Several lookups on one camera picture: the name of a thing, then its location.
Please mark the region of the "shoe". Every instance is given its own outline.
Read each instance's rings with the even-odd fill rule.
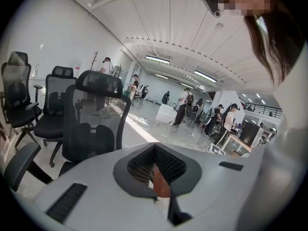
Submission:
[[[92,115],[99,116],[99,115],[101,115],[102,113],[103,113],[102,110],[98,110],[98,111],[93,112]]]

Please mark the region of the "chair armrest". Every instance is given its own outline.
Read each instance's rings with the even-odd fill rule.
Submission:
[[[37,113],[35,112],[35,107],[38,106],[39,103],[32,103],[32,104],[29,104],[27,107],[26,107],[26,110],[32,110],[33,111],[33,115],[34,115],[34,118],[35,118],[35,121],[38,122],[39,118],[37,116]]]
[[[38,106],[39,103],[32,103],[32,104],[29,104],[27,107],[26,107],[26,110],[33,110],[34,107]]]
[[[36,89],[42,89],[43,88],[41,85],[34,85],[33,87],[35,87]]]
[[[9,121],[8,119],[6,118],[6,114],[5,114],[5,110],[4,110],[4,102],[3,102],[3,99],[5,98],[5,94],[3,91],[0,91],[0,103],[1,103],[1,109],[2,109],[2,113],[3,113],[3,116],[4,116],[4,121],[6,124],[9,124]]]
[[[4,171],[4,178],[13,191],[17,191],[21,179],[39,151],[39,144],[28,143],[10,160]]]
[[[42,89],[43,87],[41,85],[34,85],[33,87],[35,87],[35,102],[38,102],[38,95],[39,95],[39,89]]]

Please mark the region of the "cap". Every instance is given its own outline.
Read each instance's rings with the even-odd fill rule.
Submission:
[[[237,106],[236,103],[233,103],[233,104],[231,105],[231,108],[237,108],[237,109],[238,109],[238,106]]]

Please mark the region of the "white ceiling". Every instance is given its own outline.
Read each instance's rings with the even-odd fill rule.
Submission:
[[[251,104],[260,104],[260,105],[266,105],[266,106],[270,106],[270,107],[274,107],[274,108],[280,108],[277,100],[275,99],[275,97],[273,95],[268,95],[268,94],[263,94],[263,93],[258,93],[260,98],[256,95],[256,94],[247,94],[244,93],[246,95],[246,97],[243,96],[242,93],[238,93],[239,97],[241,99],[243,99],[246,103],[251,103]]]
[[[161,74],[205,91],[272,93],[255,58],[242,16],[220,18],[200,0],[76,0],[93,13],[149,74]],[[170,65],[145,58],[157,55]],[[213,83],[193,72],[217,79]]]

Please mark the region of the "long brown hair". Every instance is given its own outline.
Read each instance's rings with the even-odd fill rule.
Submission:
[[[261,15],[261,18],[266,29],[266,36],[263,35],[257,21],[260,17],[253,15],[244,17],[250,33],[252,48],[272,81],[275,82],[274,73],[276,72],[278,82],[281,83],[291,71],[305,40],[287,13],[274,8],[272,12]]]

